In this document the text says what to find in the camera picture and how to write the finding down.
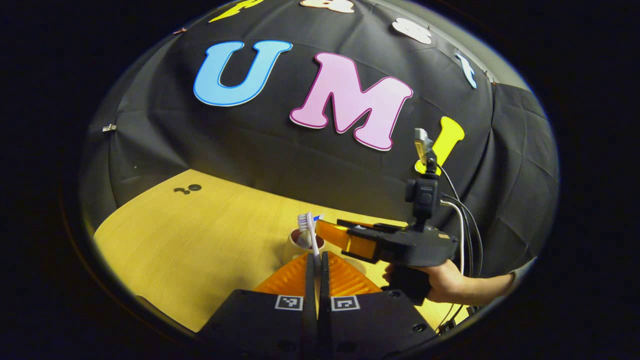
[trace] blue letter u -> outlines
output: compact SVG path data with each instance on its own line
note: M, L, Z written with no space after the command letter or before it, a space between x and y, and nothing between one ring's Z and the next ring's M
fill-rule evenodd
M264 88L278 55L291 50L291 43L277 40L265 40L255 43L258 54L253 60L244 81L237 86L228 87L220 83L220 76L231 54L242 49L240 41L222 42L207 49L196 81L193 93L198 100L215 106L235 106L253 99Z

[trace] orange gripper pad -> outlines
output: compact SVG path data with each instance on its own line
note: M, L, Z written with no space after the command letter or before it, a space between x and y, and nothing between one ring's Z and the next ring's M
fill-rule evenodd
M253 290L275 295L305 296L306 271L307 255L304 254L279 268Z
M348 227L332 224L324 220L316 222L316 234L340 249L352 254L372 259L376 251L377 243L372 240L349 235Z
M329 296L349 296L381 292L368 277L340 256L329 253Z

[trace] dark background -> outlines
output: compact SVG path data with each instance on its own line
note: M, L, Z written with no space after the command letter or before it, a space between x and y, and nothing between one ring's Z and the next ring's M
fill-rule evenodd
M561 164L559 213L540 266L493 316L441 351L462 358L623 357L638 339L627 329L639 314L637 285L625 279L633 256L626 244L635 241L628 231L637 225L619 209L629 202L625 189L637 183L618 170L633 167L637 153L624 149L637 118L630 11L610 1L425 4L466 25L525 74L554 127ZM187 357L92 279L68 240L58 188L118 76L158 40L218 5L6 5L2 263L9 301L2 358Z

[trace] screw hole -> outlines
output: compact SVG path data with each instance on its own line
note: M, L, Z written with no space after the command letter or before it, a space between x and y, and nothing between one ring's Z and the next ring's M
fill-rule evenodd
M427 328L427 325L424 325L423 323L419 323L418 325L413 327L413 331L414 332L422 332L426 328Z

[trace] cutout letter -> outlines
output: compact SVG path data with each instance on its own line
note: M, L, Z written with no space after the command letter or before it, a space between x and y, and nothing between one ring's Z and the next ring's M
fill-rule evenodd
M300 5L311 8L327 8L340 13L353 12L353 3L349 0L304 0Z
M216 20L224 19L225 17L233 16L233 15L235 15L237 13L240 13L240 10L246 9L246 8L250 8L250 7L254 6L254 5L258 5L261 2L263 2L263 0L246 0L246 1L243 1L242 3L238 3L237 5L232 7L231 9L223 12L219 16L209 20L209 22L214 22Z
M255 43L253 48L258 50L258 54L255 56L244 81L233 87L222 85L220 76L225 65L231 54L243 46L244 44L240 41L229 41L207 49L207 57L193 83L193 93L198 100L215 106L235 106L253 99L264 88L278 55L291 50L293 45L276 40Z
M458 141L465 138L465 131L452 118L446 116L440 119L440 125L442 126L442 131L438 135L436 143L433 144L433 152L438 157L438 165L443 166L453 147L456 146ZM427 171L427 168L420 160L415 163L414 168L420 174L424 174ZM436 174L440 175L440 173L440 169L436 169Z
M469 82L469 84L471 84L471 87L474 89L477 88L478 85L474 80L474 75L476 74L476 72L473 69L471 69L471 65L469 65L469 61L460 54L456 54L456 57L460 59L460 62L462 62L462 71L465 72L465 77L467 78L467 81Z
M413 90L402 81L386 77L362 92L356 63L342 55L319 53L320 70L301 108L291 111L291 121L321 129L329 123L324 109L333 99L335 129L342 134L362 115L370 111L365 124L353 132L360 143L387 151L393 141L391 133L404 101Z
M428 45L431 43L431 33L429 32L429 30L414 23L413 21L409 21L407 19L399 17L391 25L393 25L394 29L400 31L410 38L418 40L423 44Z

